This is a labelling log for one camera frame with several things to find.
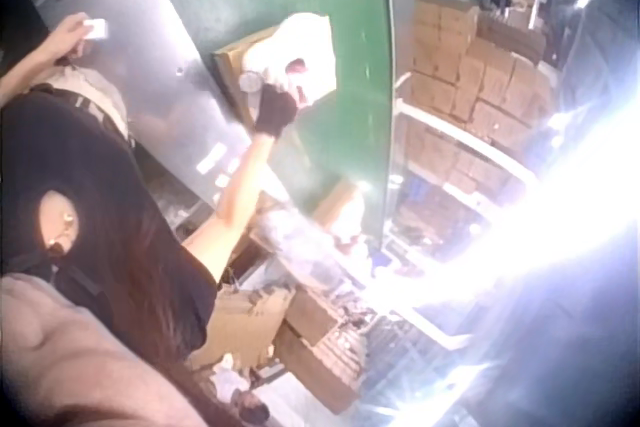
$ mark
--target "white cloth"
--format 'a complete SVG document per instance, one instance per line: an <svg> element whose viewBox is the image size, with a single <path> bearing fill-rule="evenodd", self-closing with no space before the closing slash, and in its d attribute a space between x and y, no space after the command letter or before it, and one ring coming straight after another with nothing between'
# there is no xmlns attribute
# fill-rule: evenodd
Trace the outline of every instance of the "white cloth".
<svg viewBox="0 0 640 427"><path fill-rule="evenodd" d="M214 374L209 379L216 386L218 400L224 404L231 403L231 398L236 390L246 392L251 387L247 379L221 364L216 365L213 371Z"/></svg>

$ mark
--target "metal panel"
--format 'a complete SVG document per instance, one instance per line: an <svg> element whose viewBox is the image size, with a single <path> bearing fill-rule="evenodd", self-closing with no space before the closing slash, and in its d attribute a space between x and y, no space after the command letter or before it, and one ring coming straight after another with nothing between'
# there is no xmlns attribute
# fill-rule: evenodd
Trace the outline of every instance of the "metal panel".
<svg viewBox="0 0 640 427"><path fill-rule="evenodd" d="M401 174L403 166L398 161L404 157L398 150L404 149L404 142L396 143L396 139L403 139L405 129L403 125L397 124L395 119L395 105L398 99L408 98L409 84L405 80L411 74L413 67L413 6L414 0L389 0L389 11L391 14L391 38L392 38L392 78L394 83L393 108L390 111L391 117L391 137L389 154L389 175ZM395 212L398 189L390 189L389 183L384 186L385 197L385 218L391 219Z"/></svg>
<svg viewBox="0 0 640 427"><path fill-rule="evenodd" d="M84 11L108 22L109 38L79 62L121 93L138 142L209 204L219 174L249 145L169 0L34 0L45 23ZM265 190L287 199L275 175Z"/></svg>

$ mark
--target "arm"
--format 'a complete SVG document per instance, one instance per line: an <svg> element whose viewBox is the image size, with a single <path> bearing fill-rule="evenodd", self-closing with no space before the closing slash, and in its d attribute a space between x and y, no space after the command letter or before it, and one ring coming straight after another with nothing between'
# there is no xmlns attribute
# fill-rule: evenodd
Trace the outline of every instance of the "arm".
<svg viewBox="0 0 640 427"><path fill-rule="evenodd" d="M261 178L274 143L274 137L256 134L222 193L215 214L184 242L216 281L222 277L233 248L256 209Z"/></svg>
<svg viewBox="0 0 640 427"><path fill-rule="evenodd" d="M33 52L0 79L0 108L24 92L33 80L65 55L82 55L83 38L91 27L83 25L86 14L70 15Z"/></svg>
<svg viewBox="0 0 640 427"><path fill-rule="evenodd" d="M33 79L51 67L53 63L34 50L16 64L0 79L0 108L4 107L16 95L21 94Z"/></svg>
<svg viewBox="0 0 640 427"><path fill-rule="evenodd" d="M234 247L255 212L262 175L275 140L298 112L299 98L294 97L295 94L291 86L288 92L278 92L269 84L263 87L256 135L249 150L224 190L214 216L184 242L216 281L222 277Z"/></svg>

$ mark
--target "hand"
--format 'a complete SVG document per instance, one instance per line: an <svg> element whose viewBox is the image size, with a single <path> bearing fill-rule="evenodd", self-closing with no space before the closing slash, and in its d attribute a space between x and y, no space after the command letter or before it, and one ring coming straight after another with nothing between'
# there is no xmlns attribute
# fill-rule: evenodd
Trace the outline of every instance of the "hand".
<svg viewBox="0 0 640 427"><path fill-rule="evenodd" d="M84 37L93 29L83 24L87 19L89 16L85 13L66 17L36 49L36 52L45 61L51 63L65 56L81 57L85 44Z"/></svg>
<svg viewBox="0 0 640 427"><path fill-rule="evenodd" d="M287 66L282 82L277 82L276 79L278 85L264 84L256 132L278 138L284 128L295 120L298 110L307 105L307 97L296 76L305 75L306 72L304 61L297 59Z"/></svg>

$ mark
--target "person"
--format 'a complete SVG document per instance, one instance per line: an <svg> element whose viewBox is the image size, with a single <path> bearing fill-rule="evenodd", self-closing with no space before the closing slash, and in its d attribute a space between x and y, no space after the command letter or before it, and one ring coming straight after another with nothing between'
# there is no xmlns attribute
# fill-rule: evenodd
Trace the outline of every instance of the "person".
<svg viewBox="0 0 640 427"><path fill-rule="evenodd" d="M3 390L26 417L9 425L206 425L162 375L49 283L10 274L0 293ZM215 417L209 425L240 426L222 408Z"/></svg>
<svg viewBox="0 0 640 427"><path fill-rule="evenodd" d="M252 143L215 214L180 245L145 188L118 109L73 82L32 85L82 54L86 19L64 19L0 80L2 274L43 279L88 309L203 414L208 399L184 360L205 342L217 281L299 90L287 79L264 85Z"/></svg>
<svg viewBox="0 0 640 427"><path fill-rule="evenodd" d="M233 360L225 356L213 367L213 375L209 376L216 398L223 404L231 406L233 411L244 422L250 425L264 425L269 417L269 407L251 392L250 382L233 370Z"/></svg>

